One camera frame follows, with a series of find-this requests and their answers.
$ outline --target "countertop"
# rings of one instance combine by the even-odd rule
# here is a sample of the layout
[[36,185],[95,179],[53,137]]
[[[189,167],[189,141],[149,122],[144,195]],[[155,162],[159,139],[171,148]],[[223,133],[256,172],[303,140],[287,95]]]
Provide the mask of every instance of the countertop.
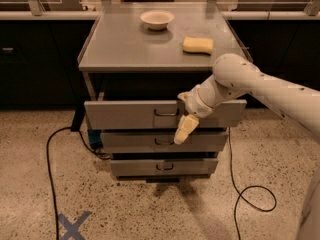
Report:
[[[140,20],[149,10],[163,9],[175,19],[166,30],[153,31]],[[211,56],[182,50],[186,36],[211,38]],[[108,5],[80,62],[81,71],[209,71],[225,53],[242,50],[215,4],[133,3]]]

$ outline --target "white bowl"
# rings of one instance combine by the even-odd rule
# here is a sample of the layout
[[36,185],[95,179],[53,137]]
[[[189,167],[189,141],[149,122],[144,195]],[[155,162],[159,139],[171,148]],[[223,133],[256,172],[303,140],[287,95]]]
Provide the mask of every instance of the white bowl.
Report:
[[162,30],[174,19],[174,15],[168,11],[152,10],[141,14],[140,19],[147,24],[150,29]]

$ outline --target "cable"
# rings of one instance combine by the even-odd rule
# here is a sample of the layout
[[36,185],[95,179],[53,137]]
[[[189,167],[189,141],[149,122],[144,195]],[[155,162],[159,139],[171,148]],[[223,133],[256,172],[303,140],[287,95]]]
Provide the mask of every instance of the cable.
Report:
[[[238,226],[238,221],[237,221],[237,207],[238,207],[238,204],[239,204],[239,201],[240,199],[242,198],[244,201],[246,201],[247,204],[249,204],[251,207],[255,208],[256,210],[260,211],[260,212],[271,212],[273,211],[276,207],[277,207],[277,198],[276,196],[273,194],[273,192],[264,187],[264,186],[260,186],[260,185],[251,185],[251,186],[248,186],[246,187],[245,189],[243,189],[242,191],[239,191],[239,189],[237,188],[236,186],[236,183],[235,183],[235,180],[234,180],[234,176],[233,176],[233,166],[232,166],[232,160],[233,160],[233,153],[232,153],[232,145],[231,145],[231,130],[229,128],[229,148],[230,148],[230,173],[231,173],[231,180],[232,180],[232,185],[234,187],[234,189],[237,191],[238,193],[238,198],[237,198],[237,201],[235,203],[235,206],[234,206],[234,213],[233,213],[233,217],[234,217],[234,222],[235,222],[235,225],[236,225],[236,229],[237,229],[237,234],[238,234],[238,239],[241,240],[241,235],[240,235],[240,230],[239,230],[239,226]],[[272,208],[270,209],[262,209],[256,205],[254,205],[253,203],[251,203],[248,199],[246,199],[245,197],[243,197],[243,194],[249,190],[249,189],[264,189],[266,190],[268,193],[270,193],[270,195],[272,196],[273,200],[274,200],[274,205]]]
[[[59,240],[59,214],[58,214],[58,208],[57,208],[57,200],[56,200],[56,191],[54,188],[54,184],[53,184],[53,177],[52,177],[52,172],[51,172],[51,166],[50,166],[50,155],[49,155],[49,146],[50,146],[50,141],[53,138],[53,136],[55,136],[57,133],[62,132],[64,130],[71,130],[71,127],[64,127],[61,128],[57,131],[55,131],[54,133],[52,133],[47,141],[47,145],[46,145],[46,154],[47,154],[47,167],[48,167],[48,174],[49,174],[49,180],[50,180],[50,186],[51,186],[51,191],[52,191],[52,200],[53,200],[53,208],[54,208],[54,213],[55,213],[55,227],[56,227],[56,240]],[[86,144],[81,131],[78,131],[81,137],[81,140],[84,144],[84,146],[92,153],[94,154],[96,157],[98,157],[101,160],[109,160],[110,156],[105,156],[107,155],[106,153],[99,153],[97,152],[97,150],[92,150],[88,147],[88,145]]]
[[50,156],[49,156],[49,145],[50,141],[53,138],[54,135],[56,135],[58,132],[62,132],[64,130],[70,130],[71,127],[64,127],[61,128],[54,133],[51,134],[47,141],[47,167],[48,167],[48,174],[49,174],[49,180],[51,185],[51,191],[52,191],[52,200],[53,200],[53,208],[54,208],[54,214],[55,214],[55,224],[56,224],[56,239],[59,240],[59,214],[58,214],[58,208],[57,208],[57,200],[56,200],[56,191],[53,185],[53,178],[51,173],[51,166],[50,166]]

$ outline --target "blue tape x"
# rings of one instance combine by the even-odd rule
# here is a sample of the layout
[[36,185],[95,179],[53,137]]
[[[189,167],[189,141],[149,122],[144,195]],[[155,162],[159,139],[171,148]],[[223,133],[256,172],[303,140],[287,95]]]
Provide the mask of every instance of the blue tape x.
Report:
[[61,240],[68,240],[70,237],[73,237],[75,240],[85,240],[78,230],[80,225],[88,218],[90,214],[91,212],[85,211],[74,224],[71,224],[66,216],[60,213],[59,221],[67,230],[67,233],[64,234]]

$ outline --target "terrazzo floor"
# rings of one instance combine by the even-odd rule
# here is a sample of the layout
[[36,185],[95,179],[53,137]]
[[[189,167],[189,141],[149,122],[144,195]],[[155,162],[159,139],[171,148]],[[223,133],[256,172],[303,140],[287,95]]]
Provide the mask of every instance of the terrazzo floor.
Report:
[[[73,116],[73,111],[0,112],[2,240],[56,239],[46,142],[70,126]],[[231,143],[239,189],[263,185],[278,202],[274,211],[261,213],[240,201],[242,239],[294,239],[308,184],[320,166],[319,145],[268,109],[246,109],[231,129]],[[209,179],[180,183],[117,181],[109,161],[92,155],[69,130],[53,137],[50,161],[58,212],[65,216],[60,239],[238,239],[228,145]],[[273,206],[261,190],[246,197],[263,208]]]

